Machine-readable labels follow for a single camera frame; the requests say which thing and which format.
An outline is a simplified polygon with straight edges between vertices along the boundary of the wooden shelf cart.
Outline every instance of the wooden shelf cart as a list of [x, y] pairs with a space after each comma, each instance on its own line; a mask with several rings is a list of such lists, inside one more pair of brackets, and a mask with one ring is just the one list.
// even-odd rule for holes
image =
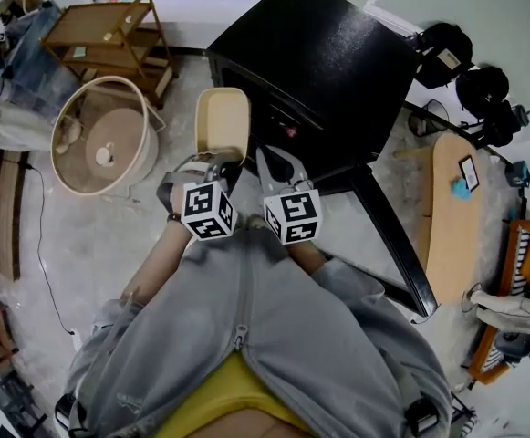
[[[149, 12], [155, 27], [142, 27]], [[80, 82], [122, 76], [159, 109], [165, 89], [177, 78], [153, 0], [69, 6], [42, 44]]]

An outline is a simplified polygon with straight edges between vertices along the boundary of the black bag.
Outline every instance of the black bag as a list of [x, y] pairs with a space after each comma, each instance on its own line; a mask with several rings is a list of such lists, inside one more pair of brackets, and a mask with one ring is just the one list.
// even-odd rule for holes
[[437, 23], [409, 42], [421, 54], [415, 78], [425, 88], [444, 86], [473, 66], [472, 41], [456, 25]]
[[512, 141], [514, 133], [520, 131], [520, 123], [507, 100], [494, 104], [483, 122], [482, 133], [487, 144], [501, 148]]
[[457, 97], [476, 119], [486, 118], [508, 95], [510, 83], [497, 67], [471, 69], [455, 82]]

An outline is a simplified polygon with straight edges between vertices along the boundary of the floor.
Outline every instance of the floor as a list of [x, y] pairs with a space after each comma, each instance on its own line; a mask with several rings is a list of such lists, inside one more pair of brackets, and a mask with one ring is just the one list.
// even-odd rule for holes
[[[168, 127], [160, 132], [160, 158], [151, 174], [130, 188], [130, 197], [125, 190], [113, 196], [77, 197], [57, 182], [48, 154], [33, 155], [33, 164], [43, 173], [46, 192], [41, 254], [60, 316], [66, 327], [82, 339], [88, 336], [98, 307], [120, 294], [159, 237], [166, 212], [155, 197], [155, 188], [163, 174], [193, 150], [195, 102], [212, 83], [204, 58], [184, 57], [181, 62], [181, 75], [171, 85], [161, 112]], [[413, 159], [391, 157], [394, 151], [421, 145], [406, 128], [406, 116], [408, 111], [403, 110], [384, 152], [372, 167], [414, 241], [421, 199], [420, 166]], [[498, 267], [505, 231], [502, 219], [515, 206], [515, 193], [505, 184], [503, 165], [486, 152], [478, 154], [487, 186], [483, 240], [474, 280], [487, 282]], [[16, 368], [51, 407], [59, 397], [79, 339], [70, 337], [60, 327], [37, 261], [41, 200], [40, 178], [36, 172], [29, 172], [21, 211], [22, 277], [13, 284], [0, 277], [0, 299], [10, 308], [10, 322], [20, 348], [15, 356]], [[258, 211], [257, 179], [243, 172], [232, 201], [239, 211]], [[323, 205], [325, 222], [318, 240], [320, 247], [384, 276], [400, 279], [376, 230], [352, 196], [324, 198]], [[412, 318], [410, 312], [405, 314]], [[461, 364], [479, 328], [473, 314], [463, 314], [459, 306], [440, 307], [417, 328], [438, 354], [450, 384], [464, 384]]]

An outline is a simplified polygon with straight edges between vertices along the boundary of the yellow shirt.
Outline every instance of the yellow shirt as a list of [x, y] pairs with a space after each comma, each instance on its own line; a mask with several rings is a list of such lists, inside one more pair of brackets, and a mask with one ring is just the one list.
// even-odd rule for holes
[[234, 352], [177, 408], [156, 438], [184, 438], [210, 422], [243, 409], [257, 409], [310, 433]]

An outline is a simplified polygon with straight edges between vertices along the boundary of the black table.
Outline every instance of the black table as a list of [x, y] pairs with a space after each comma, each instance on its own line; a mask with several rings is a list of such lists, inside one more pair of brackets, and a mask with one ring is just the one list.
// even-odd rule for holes
[[437, 302], [400, 221], [374, 180], [418, 63], [397, 35], [346, 0], [262, 0], [208, 48], [215, 86], [251, 101], [246, 167], [273, 145], [305, 165], [321, 194], [353, 190], [406, 283], [389, 297], [423, 316]]

